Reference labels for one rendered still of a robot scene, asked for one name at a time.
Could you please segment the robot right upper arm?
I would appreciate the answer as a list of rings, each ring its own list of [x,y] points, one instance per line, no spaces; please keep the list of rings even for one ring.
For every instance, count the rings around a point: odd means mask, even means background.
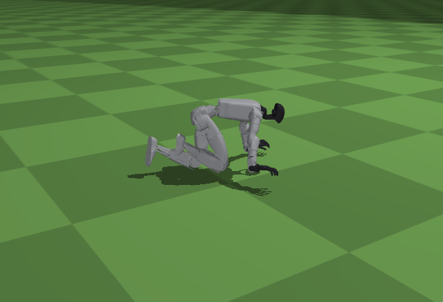
[[[250,125],[249,125],[249,129],[248,129],[247,145],[251,146],[251,142],[253,140],[253,137],[256,136],[256,134],[259,131],[260,122],[262,120],[262,114],[259,111],[259,109],[253,107],[248,115],[248,118],[250,120]]]

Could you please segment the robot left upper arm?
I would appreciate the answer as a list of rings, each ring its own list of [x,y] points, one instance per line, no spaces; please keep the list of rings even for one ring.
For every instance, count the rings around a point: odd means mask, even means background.
[[[248,122],[242,122],[242,121],[240,121],[240,124],[239,124],[239,130],[240,130],[240,132],[241,132],[241,133],[247,133],[247,132],[248,132],[248,129],[249,129],[249,124],[248,124]]]

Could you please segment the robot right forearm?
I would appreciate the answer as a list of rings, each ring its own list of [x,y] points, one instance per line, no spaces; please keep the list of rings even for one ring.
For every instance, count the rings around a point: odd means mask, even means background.
[[[248,159],[247,159],[247,163],[248,163],[248,168],[249,166],[255,166],[257,164],[257,150],[260,144],[260,140],[258,137],[254,136],[253,140],[251,142],[251,146],[248,147]],[[249,172],[254,172],[254,171],[250,171],[248,169]]]

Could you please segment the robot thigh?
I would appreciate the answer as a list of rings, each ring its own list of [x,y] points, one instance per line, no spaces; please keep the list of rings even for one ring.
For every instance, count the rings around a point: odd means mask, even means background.
[[[191,120],[192,122],[192,120]],[[192,122],[192,125],[194,125],[194,123]],[[205,135],[205,133],[207,133],[206,131],[209,130],[208,128],[205,130],[202,130],[201,132],[196,129],[195,132],[195,147],[198,148],[203,148],[203,149],[208,149],[208,140],[207,140],[207,136]],[[197,168],[201,165],[201,163],[199,161],[197,161],[195,159],[195,156],[190,155],[190,159],[189,159],[189,166],[192,168]]]
[[[200,113],[195,115],[195,120],[193,121],[197,129],[201,132],[209,127],[205,135],[213,151],[218,156],[217,159],[223,162],[224,171],[228,167],[228,152],[225,140],[222,133],[219,131],[218,127],[215,125],[213,120],[207,115],[201,115]]]

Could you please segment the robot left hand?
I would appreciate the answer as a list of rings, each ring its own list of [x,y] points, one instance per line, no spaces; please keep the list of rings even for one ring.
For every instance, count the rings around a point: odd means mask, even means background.
[[[267,146],[267,147],[269,147],[269,144],[264,140],[264,139],[262,139],[262,140],[260,140],[260,144],[259,144],[259,147],[258,148],[261,148],[261,149],[263,149],[263,150],[266,150],[266,148],[263,148],[263,146]],[[269,147],[270,148],[270,147]],[[248,148],[246,149],[246,151],[248,150]]]

